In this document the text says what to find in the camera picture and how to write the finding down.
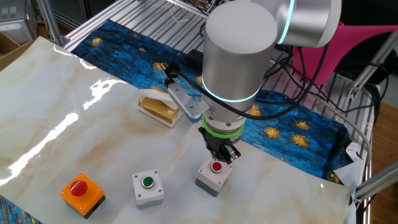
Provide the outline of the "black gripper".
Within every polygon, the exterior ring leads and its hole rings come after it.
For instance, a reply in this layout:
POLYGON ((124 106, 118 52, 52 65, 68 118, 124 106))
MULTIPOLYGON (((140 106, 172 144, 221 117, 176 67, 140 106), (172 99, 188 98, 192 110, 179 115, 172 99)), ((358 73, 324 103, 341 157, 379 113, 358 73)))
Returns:
POLYGON ((241 156, 241 153, 234 146, 240 140, 240 134, 225 139, 212 135, 204 126, 200 127, 198 131, 203 136, 206 147, 215 161, 224 161, 231 164, 241 156))

